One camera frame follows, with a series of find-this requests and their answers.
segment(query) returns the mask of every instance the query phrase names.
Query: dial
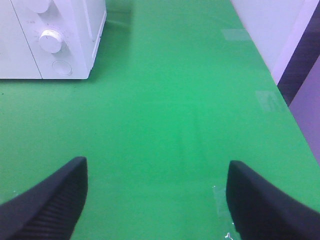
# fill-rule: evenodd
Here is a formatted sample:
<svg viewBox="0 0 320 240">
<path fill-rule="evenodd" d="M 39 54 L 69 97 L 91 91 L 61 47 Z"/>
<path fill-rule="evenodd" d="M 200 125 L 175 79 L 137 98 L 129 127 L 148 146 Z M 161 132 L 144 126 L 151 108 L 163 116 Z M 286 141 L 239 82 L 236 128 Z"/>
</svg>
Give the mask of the dial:
<svg viewBox="0 0 320 240">
<path fill-rule="evenodd" d="M 23 0 L 24 5 L 31 11 L 37 14 L 45 13 L 52 2 L 52 0 Z"/>
<path fill-rule="evenodd" d="M 55 30 L 45 30 L 39 38 L 40 47 L 51 54 L 59 52 L 63 44 L 64 40 L 62 36 Z"/>
</svg>

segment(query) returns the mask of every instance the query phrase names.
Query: green surface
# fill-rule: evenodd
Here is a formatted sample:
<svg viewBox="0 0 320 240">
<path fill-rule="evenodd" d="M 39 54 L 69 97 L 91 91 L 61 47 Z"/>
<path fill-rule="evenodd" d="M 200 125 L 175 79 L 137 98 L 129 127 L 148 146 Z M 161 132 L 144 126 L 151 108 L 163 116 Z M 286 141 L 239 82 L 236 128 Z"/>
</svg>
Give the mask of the green surface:
<svg viewBox="0 0 320 240">
<path fill-rule="evenodd" d="M 108 8 L 88 80 L 0 82 L 0 203 L 82 155 L 72 240 L 225 239 L 230 160 L 320 211 L 320 168 L 263 60 L 224 37 L 243 29 L 228 0 Z"/>
</svg>

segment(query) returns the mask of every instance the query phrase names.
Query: white microwave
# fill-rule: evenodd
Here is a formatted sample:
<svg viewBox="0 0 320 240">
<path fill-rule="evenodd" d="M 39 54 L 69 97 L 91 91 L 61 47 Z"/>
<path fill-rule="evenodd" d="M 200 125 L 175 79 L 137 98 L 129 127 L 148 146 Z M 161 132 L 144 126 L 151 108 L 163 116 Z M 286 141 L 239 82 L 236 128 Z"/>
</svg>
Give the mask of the white microwave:
<svg viewBox="0 0 320 240">
<path fill-rule="evenodd" d="M 105 0 L 1 0 L 0 79 L 87 79 Z"/>
</svg>

